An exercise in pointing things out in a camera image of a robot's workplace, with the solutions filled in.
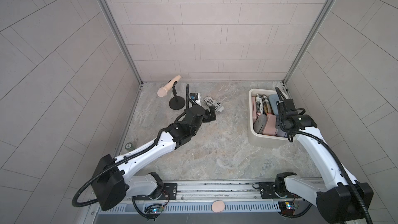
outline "gray stone floor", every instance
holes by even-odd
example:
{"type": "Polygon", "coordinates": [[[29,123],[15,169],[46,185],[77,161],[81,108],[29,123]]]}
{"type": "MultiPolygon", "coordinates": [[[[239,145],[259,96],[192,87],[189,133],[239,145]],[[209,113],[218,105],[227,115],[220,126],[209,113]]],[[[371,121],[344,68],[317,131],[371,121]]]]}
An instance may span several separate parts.
{"type": "MultiPolygon", "coordinates": [[[[177,95],[185,97],[186,82],[176,85],[177,95]]],[[[125,144],[133,148],[154,139],[159,129],[174,122],[183,110],[172,110],[172,92],[160,98],[164,83],[145,83],[127,132],[125,144]]],[[[168,153],[137,175],[156,172],[163,180],[274,178],[292,171],[302,177],[319,177],[319,171],[299,142],[279,148],[256,147],[248,142],[248,92],[252,88],[281,88],[279,82],[189,82],[190,93],[210,96],[224,106],[217,120],[203,123],[190,142],[168,153]]],[[[123,145],[121,154],[128,152],[123,145]]]]}

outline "microphone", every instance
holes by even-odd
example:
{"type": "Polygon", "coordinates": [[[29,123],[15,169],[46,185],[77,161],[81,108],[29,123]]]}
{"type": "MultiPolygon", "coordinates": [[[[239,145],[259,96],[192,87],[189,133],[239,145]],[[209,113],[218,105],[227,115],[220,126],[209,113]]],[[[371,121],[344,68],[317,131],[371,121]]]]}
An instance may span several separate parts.
{"type": "Polygon", "coordinates": [[[178,76],[174,77],[171,81],[169,81],[164,87],[159,88],[158,96],[165,97],[167,95],[167,92],[173,87],[174,82],[177,82],[180,79],[181,79],[181,76],[178,75],[178,76]]]}

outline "plastic bin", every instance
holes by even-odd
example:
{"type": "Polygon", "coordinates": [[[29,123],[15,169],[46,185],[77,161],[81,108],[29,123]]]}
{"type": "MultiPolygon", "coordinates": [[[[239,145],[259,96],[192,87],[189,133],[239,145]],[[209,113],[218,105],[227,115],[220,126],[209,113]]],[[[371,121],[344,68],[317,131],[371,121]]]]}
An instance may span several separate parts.
{"type": "Polygon", "coordinates": [[[278,148],[286,142],[289,142],[287,138],[276,137],[276,136],[268,136],[262,135],[254,132],[253,129],[253,113],[252,113],[252,105],[251,105],[251,97],[256,96],[256,94],[266,95],[267,97],[271,94],[276,93],[274,90],[266,90],[266,89],[251,89],[249,91],[249,111],[248,111],[248,140],[254,146],[266,147],[266,148],[278,148]]]}

